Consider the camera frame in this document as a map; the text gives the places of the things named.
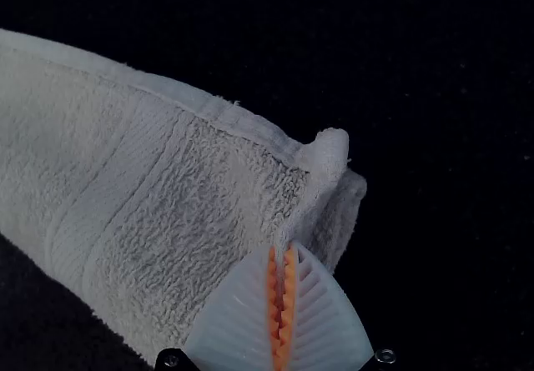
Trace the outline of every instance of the terry cloth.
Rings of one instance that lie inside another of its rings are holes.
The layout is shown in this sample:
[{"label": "terry cloth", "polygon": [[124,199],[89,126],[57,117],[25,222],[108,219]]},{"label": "terry cloth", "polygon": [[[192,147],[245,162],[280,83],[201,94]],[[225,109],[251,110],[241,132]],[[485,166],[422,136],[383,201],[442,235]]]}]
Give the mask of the terry cloth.
[{"label": "terry cloth", "polygon": [[365,194],[348,143],[0,30],[0,231],[149,363],[263,243],[280,258],[298,240],[333,272]]}]

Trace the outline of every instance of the folded towel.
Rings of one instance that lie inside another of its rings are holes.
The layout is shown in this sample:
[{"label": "folded towel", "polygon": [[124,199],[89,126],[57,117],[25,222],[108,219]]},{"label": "folded towel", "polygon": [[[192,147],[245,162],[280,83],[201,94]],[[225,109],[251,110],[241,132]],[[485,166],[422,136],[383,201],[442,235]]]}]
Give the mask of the folded towel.
[{"label": "folded towel", "polygon": [[333,272],[365,181],[236,104],[0,30],[0,231],[154,363],[263,243]]}]

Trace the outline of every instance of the white towel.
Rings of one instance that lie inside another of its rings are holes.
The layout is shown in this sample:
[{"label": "white towel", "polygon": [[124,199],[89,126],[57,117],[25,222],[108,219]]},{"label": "white towel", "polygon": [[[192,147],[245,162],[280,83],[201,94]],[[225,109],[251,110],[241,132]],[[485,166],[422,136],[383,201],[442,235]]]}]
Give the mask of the white towel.
[{"label": "white towel", "polygon": [[303,145],[184,83],[0,30],[0,231],[149,363],[262,243],[299,240],[334,270],[365,194],[347,153],[343,131]]}]

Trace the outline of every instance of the black surface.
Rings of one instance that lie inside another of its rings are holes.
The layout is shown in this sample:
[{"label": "black surface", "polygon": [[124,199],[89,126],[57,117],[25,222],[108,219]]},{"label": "black surface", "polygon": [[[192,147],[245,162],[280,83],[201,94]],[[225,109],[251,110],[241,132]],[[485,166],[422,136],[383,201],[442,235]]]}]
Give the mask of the black surface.
[{"label": "black surface", "polygon": [[[0,28],[238,99],[303,142],[344,128],[369,191],[336,277],[371,341],[415,368],[523,370],[534,368],[531,10],[532,0],[0,0]],[[60,289],[3,246],[10,340]],[[117,338],[61,292],[73,323],[61,344],[79,348],[90,328],[105,369]],[[61,322],[42,322],[35,342],[50,344]],[[129,356],[116,353],[109,369]],[[42,361],[51,368],[54,354]]]}]

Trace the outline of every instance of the orange serrated edge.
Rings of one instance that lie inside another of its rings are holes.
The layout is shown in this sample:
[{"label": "orange serrated edge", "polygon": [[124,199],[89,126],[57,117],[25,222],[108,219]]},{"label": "orange serrated edge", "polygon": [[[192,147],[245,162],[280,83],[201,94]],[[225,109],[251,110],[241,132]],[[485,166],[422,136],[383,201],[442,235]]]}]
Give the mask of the orange serrated edge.
[{"label": "orange serrated edge", "polygon": [[269,251],[267,273],[268,308],[271,350],[275,371],[282,371],[290,361],[290,344],[295,313],[295,251],[290,248],[284,254],[284,292],[282,309],[276,307],[276,262],[275,249]]}]

